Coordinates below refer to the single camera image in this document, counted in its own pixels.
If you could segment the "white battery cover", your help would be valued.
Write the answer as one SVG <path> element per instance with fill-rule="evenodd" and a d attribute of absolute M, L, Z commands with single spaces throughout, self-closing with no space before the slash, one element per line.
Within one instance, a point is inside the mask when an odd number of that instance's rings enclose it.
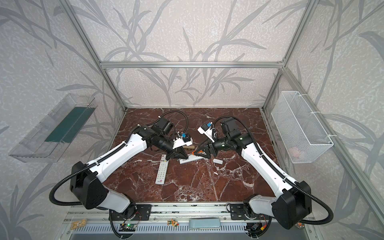
<path fill-rule="evenodd" d="M 213 159 L 213 162 L 214 162 L 215 164 L 219 164 L 219 165 L 222 165 L 222 164 L 224 163 L 223 160 L 218 160 L 218 159 Z"/>

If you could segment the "orange handled screwdriver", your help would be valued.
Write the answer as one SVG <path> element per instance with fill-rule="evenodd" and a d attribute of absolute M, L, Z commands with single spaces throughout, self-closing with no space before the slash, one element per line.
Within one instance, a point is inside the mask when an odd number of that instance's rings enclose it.
<path fill-rule="evenodd" d="M 201 160 L 201 159 L 207 159 L 207 158 L 205 158 L 205 157 L 196 156 L 196 155 L 194 155 L 194 154 L 189 154 L 188 156 L 189 156 L 189 157 L 188 157 L 188 160 L 193 160 L 193 161 L 195 161 L 195 160 Z"/>

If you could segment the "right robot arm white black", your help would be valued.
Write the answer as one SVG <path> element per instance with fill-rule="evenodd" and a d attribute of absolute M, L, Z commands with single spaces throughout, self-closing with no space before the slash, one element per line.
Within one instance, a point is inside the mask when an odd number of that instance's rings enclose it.
<path fill-rule="evenodd" d="M 244 200 L 243 211 L 248 219 L 255 219 L 257 215 L 273 217 L 285 229 L 289 230 L 303 220 L 312 211 L 312 200 L 299 191 L 303 188 L 306 193 L 311 188 L 305 182 L 298 183 L 294 178 L 284 172 L 262 150 L 255 141 L 250 130 L 242 133 L 238 129 L 239 119 L 228 117 L 220 123 L 224 137 L 216 137 L 212 122 L 203 124 L 198 132 L 208 138 L 208 143 L 198 147 L 194 155 L 211 158 L 216 157 L 219 151 L 235 151 L 244 160 L 250 163 L 263 177 L 272 189 L 273 197 L 253 195 Z"/>

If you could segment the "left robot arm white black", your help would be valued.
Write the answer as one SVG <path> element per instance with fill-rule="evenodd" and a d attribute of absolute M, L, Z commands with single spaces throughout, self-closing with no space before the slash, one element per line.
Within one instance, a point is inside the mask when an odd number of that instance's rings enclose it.
<path fill-rule="evenodd" d="M 154 146 L 166 152 L 166 160 L 187 159 L 184 146 L 193 143 L 188 133 L 181 133 L 175 139 L 168 137 L 173 123 L 161 117 L 151 127 L 137 126 L 121 144 L 103 156 L 83 164 L 79 162 L 72 168 L 70 190 L 86 209 L 103 208 L 116 213 L 132 215 L 136 204 L 124 194 L 104 186 L 107 178 L 121 165 L 137 154 Z"/>

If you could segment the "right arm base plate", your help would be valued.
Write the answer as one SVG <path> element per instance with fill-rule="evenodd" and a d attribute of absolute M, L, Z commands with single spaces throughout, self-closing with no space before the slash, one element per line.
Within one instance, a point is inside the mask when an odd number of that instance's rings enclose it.
<path fill-rule="evenodd" d="M 234 220 L 234 221 L 250 220 L 250 218 L 247 217 L 247 215 L 246 215 L 244 203 L 227 204 L 226 209 L 231 215 L 231 220 Z"/>

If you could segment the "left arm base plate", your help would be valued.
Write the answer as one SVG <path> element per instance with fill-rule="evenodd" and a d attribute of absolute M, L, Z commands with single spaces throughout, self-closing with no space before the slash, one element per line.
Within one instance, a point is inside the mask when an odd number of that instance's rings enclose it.
<path fill-rule="evenodd" d="M 151 215 L 151 204 L 129 206 L 123 213 L 111 211 L 109 220 L 115 221 L 148 221 Z"/>

